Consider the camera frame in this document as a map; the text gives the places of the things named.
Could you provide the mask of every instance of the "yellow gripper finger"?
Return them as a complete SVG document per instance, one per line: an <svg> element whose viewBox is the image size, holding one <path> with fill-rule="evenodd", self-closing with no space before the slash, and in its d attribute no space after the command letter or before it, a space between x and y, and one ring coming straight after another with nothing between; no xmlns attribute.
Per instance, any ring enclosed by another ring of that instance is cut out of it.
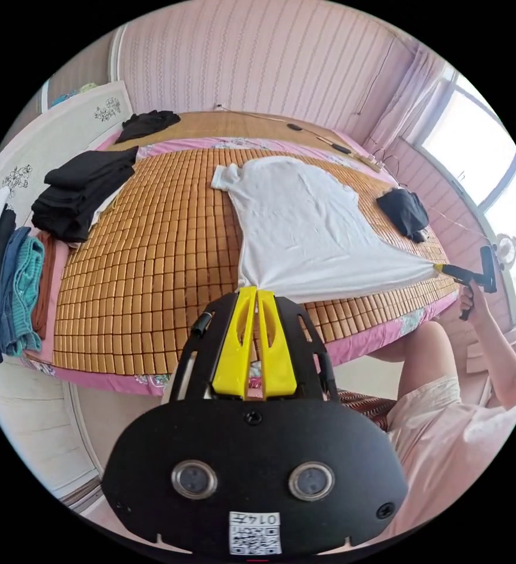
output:
<svg viewBox="0 0 516 564"><path fill-rule="evenodd" d="M213 378L216 394L247 397L255 309L256 287L241 288Z"/></svg>
<svg viewBox="0 0 516 564"><path fill-rule="evenodd" d="M297 382L273 292L258 290L262 397L293 395Z"/></svg>

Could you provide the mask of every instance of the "clothing pile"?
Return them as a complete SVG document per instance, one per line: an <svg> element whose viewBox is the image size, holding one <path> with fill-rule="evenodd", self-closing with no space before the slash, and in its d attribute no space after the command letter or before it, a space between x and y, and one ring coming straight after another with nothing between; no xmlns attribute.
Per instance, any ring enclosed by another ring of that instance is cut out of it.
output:
<svg viewBox="0 0 516 564"><path fill-rule="evenodd" d="M92 90L93 88L97 88L97 84L95 82L88 82L87 84L84 84L79 90L73 90L72 92L70 92L70 94L62 94L51 103L51 108L54 108L54 106L57 106L65 100L68 100L68 98L71 98L72 96L83 94L84 92Z"/></svg>
<svg viewBox="0 0 516 564"><path fill-rule="evenodd" d="M0 272L0 351L20 357L24 349L41 350L31 314L39 296L45 248L30 227L16 229L9 238Z"/></svg>
<svg viewBox="0 0 516 564"><path fill-rule="evenodd" d="M414 192L395 187L376 198L376 202L403 237L415 243L428 239L428 214Z"/></svg>
<svg viewBox="0 0 516 564"><path fill-rule="evenodd" d="M31 206L33 225L66 243L87 241L97 209L135 173L137 151L85 151L51 170Z"/></svg>
<svg viewBox="0 0 516 564"><path fill-rule="evenodd" d="M180 116L168 110L161 112L152 110L140 115L134 113L127 121L123 122L123 132L115 143L124 143L131 139L138 139L163 131L179 121Z"/></svg>
<svg viewBox="0 0 516 564"><path fill-rule="evenodd" d="M48 233L16 228L0 189L0 363L4 355L40 352L46 339L56 240Z"/></svg>

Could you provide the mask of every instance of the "brown clothing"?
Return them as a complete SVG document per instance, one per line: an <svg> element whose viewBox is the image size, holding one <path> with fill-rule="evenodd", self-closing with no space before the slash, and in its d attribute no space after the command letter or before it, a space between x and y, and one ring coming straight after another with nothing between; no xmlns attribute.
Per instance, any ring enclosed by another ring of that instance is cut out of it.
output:
<svg viewBox="0 0 516 564"><path fill-rule="evenodd" d="M48 318L48 303L51 298L52 271L56 259L56 240L49 233L39 231L36 238L45 247L45 261L39 281L39 298L31 314L33 330L44 340L46 338L46 320Z"/></svg>

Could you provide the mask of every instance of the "pink curtain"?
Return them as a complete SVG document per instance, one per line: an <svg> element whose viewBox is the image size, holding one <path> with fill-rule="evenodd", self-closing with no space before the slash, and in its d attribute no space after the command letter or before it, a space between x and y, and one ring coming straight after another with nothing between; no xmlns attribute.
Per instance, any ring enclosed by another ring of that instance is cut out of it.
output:
<svg viewBox="0 0 516 564"><path fill-rule="evenodd" d="M432 89L444 73L446 61L436 53L419 45L407 74L397 92L377 122L364 148L373 154L386 149L399 135L409 116Z"/></svg>

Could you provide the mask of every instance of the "bamboo mat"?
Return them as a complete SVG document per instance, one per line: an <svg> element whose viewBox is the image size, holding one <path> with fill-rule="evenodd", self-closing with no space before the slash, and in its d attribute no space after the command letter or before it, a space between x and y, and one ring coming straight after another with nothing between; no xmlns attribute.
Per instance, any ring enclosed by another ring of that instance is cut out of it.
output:
<svg viewBox="0 0 516 564"><path fill-rule="evenodd" d="M56 309L55 366L122 375L172 372L198 314L236 288L242 233L228 194L210 188L215 167L283 154L206 149L137 163L112 209L69 256ZM416 246L397 233L375 203L386 184L340 165L296 158L353 186L361 211L384 240L446 262L434 234ZM455 289L449 278L440 277L306 308L328 342L424 307Z"/></svg>
<svg viewBox="0 0 516 564"><path fill-rule="evenodd" d="M336 149L333 149L327 143L317 139L317 135L325 137L342 145L351 148L345 141L340 139L330 129L320 127L308 122L302 122L298 119L283 116L270 116L264 117L283 119L290 123L295 123L301 127L306 127L314 133L307 131L294 131L289 129L284 122L274 121L272 119L262 119L260 117L253 117L249 115L215 111L215 112L189 112L181 113L179 116L182 118L179 123L175 123L164 131L147 135L140 139L132 139L117 145L111 145L107 148L108 151L124 151L131 147L153 145L154 143L161 143L162 141L170 141L175 139L198 139L200 137L245 137L252 139L275 139L276 141L288 141L297 143L298 145L307 145L308 147L315 147L316 149L324 149L337 155L343 154Z"/></svg>

